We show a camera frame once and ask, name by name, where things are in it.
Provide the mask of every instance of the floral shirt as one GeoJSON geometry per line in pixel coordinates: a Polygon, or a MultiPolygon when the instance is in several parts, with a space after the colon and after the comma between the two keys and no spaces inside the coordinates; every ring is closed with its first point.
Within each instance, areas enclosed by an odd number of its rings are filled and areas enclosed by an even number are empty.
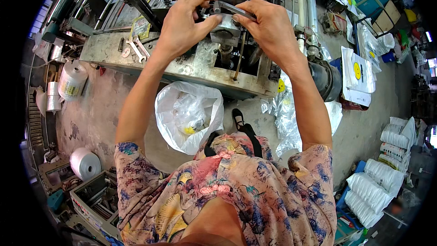
{"type": "Polygon", "coordinates": [[[336,212],[332,152],[314,145],[292,156],[291,170],[272,161],[265,137],[263,158],[242,132],[201,146],[193,161],[170,175],[156,169],[134,143],[116,145],[118,228],[125,245],[177,242],[210,199],[220,197],[238,214],[251,245],[332,245],[336,212]]]}

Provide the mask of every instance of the blue crate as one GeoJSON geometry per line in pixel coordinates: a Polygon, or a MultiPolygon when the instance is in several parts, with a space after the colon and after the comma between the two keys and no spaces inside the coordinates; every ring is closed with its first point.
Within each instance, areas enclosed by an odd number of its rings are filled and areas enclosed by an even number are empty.
{"type": "MultiPolygon", "coordinates": [[[[357,168],[355,169],[355,173],[364,172],[365,166],[366,166],[366,162],[360,161],[357,165],[357,168]]],[[[348,208],[346,203],[344,202],[344,198],[346,197],[346,193],[349,192],[349,190],[350,190],[350,188],[348,185],[348,186],[346,186],[346,189],[344,189],[343,193],[341,194],[340,199],[337,201],[337,203],[335,205],[335,209],[337,210],[337,212],[340,212],[343,216],[345,216],[350,222],[352,222],[353,226],[357,230],[362,230],[362,229],[364,229],[364,227],[358,226],[358,224],[355,222],[355,220],[353,218],[351,218],[351,216],[349,216],[349,214],[344,211],[344,209],[348,208]]]]}

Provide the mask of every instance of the spring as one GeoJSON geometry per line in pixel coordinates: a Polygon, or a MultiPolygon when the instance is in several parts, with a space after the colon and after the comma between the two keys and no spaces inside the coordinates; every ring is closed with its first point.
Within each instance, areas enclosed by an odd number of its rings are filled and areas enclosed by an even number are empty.
{"type": "Polygon", "coordinates": [[[124,46],[124,38],[120,39],[120,44],[118,45],[118,51],[122,52],[123,51],[123,46],[124,46]]]}

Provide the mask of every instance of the right hand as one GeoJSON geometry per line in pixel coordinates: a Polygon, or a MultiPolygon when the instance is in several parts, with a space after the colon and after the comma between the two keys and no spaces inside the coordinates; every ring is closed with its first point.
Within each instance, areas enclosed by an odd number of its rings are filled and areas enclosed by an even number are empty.
{"type": "Polygon", "coordinates": [[[308,66],[284,7],[264,0],[249,0],[236,7],[257,16],[258,23],[238,14],[232,18],[248,29],[261,49],[282,70],[290,71],[295,65],[308,66]]]}

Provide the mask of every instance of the person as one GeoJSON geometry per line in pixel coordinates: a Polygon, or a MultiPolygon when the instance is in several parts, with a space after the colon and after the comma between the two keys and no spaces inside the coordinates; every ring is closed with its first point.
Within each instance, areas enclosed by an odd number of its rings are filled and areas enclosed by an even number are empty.
{"type": "Polygon", "coordinates": [[[263,0],[237,7],[257,22],[240,22],[267,56],[290,77],[303,152],[288,169],[272,160],[269,142],[233,110],[238,132],[212,135],[193,161],[166,174],[147,159],[144,135],[167,65],[218,25],[220,15],[195,23],[197,6],[178,0],[124,102],[116,132],[117,224],[125,245],[332,245],[336,211],[328,112],[299,51],[285,8],[263,0]]]}

